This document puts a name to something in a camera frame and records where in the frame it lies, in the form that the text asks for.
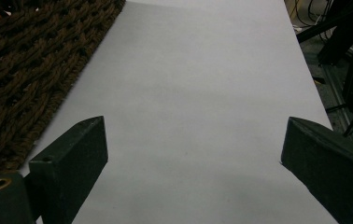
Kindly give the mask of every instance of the white table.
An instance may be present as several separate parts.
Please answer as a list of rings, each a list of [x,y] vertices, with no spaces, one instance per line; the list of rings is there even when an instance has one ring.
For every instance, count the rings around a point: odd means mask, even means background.
[[[331,127],[282,0],[129,1],[31,158],[99,115],[74,223],[335,223],[279,163],[289,116]]]

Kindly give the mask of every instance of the white tabletop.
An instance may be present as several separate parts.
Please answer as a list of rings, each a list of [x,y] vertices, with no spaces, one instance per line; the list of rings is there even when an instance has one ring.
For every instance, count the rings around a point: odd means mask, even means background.
[[[289,116],[331,127],[282,0],[127,2],[31,158],[99,115],[74,223],[335,223],[280,164]]]

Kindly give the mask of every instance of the floor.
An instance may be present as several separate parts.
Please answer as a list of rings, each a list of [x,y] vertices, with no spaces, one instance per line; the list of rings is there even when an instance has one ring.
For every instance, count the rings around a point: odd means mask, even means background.
[[[298,17],[291,19],[292,24],[296,27],[296,34],[300,31],[299,28],[307,26],[306,24],[312,25],[315,24],[318,19],[317,15],[323,14],[324,8],[328,1],[312,1],[311,19],[308,16],[308,8],[310,0],[300,0],[303,1],[298,10]],[[332,31],[327,32],[327,36],[332,35]],[[325,108],[330,108],[336,105],[341,104],[342,102],[338,101],[337,93],[335,93],[334,88],[332,87],[332,80],[340,84],[340,88],[343,86],[343,83],[346,79],[346,73],[349,66],[349,63],[346,60],[341,60],[338,64],[330,65],[321,65],[318,62],[317,54],[324,46],[324,40],[326,41],[326,36],[322,37],[316,36],[313,37],[301,44],[301,49],[306,59],[308,68],[310,69],[311,75],[316,82],[318,88],[318,93],[321,97],[322,103]],[[333,130],[338,133],[344,133],[347,128],[347,121],[350,122],[353,118],[352,114],[349,113],[347,109],[339,109],[333,112],[328,113],[328,117],[331,121]]]

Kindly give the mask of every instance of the braided rope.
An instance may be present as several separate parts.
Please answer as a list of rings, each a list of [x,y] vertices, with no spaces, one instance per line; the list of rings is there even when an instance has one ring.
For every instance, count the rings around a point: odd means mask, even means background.
[[[0,0],[0,174],[24,163],[124,3]]]

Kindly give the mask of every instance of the table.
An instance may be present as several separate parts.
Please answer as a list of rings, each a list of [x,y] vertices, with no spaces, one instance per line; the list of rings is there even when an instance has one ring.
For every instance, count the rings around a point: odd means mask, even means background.
[[[335,223],[280,164],[289,116],[331,127],[281,0],[127,2],[30,158],[99,115],[74,223]]]

